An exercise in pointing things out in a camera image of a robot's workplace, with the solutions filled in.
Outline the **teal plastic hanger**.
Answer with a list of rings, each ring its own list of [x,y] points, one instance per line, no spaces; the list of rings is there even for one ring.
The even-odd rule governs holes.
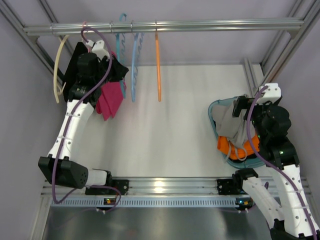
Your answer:
[[[117,55],[117,60],[124,65],[125,63],[125,51],[126,51],[126,37],[124,33],[117,33],[115,35],[116,37],[116,55]],[[126,98],[126,81],[125,78],[123,78],[120,81],[120,87],[121,87],[121,92],[122,96],[125,99]]]

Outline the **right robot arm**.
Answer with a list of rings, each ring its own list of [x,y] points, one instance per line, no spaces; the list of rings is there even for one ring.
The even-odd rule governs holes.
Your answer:
[[[263,214],[273,240],[318,240],[320,228],[307,203],[300,161],[287,137],[292,125],[289,112],[277,102],[257,104],[245,96],[233,102],[233,117],[241,111],[246,111],[244,119],[254,126],[259,139],[257,157],[269,169],[280,200],[275,200],[252,168],[236,171],[233,180]]]

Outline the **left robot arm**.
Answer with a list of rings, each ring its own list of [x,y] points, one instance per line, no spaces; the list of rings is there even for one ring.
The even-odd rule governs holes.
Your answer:
[[[115,56],[98,57],[93,52],[78,55],[69,69],[74,72],[66,81],[66,114],[53,147],[47,156],[39,158],[38,166],[52,187],[107,186],[112,179],[110,171],[77,163],[80,140],[90,116],[101,107],[102,87],[121,81],[129,70]]]

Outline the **grey trousers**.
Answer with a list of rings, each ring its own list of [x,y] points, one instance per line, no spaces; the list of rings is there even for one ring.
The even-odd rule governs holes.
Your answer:
[[[218,136],[227,137],[235,147],[242,147],[248,140],[246,121],[243,117],[232,117],[233,105],[216,105],[212,108],[212,117]]]

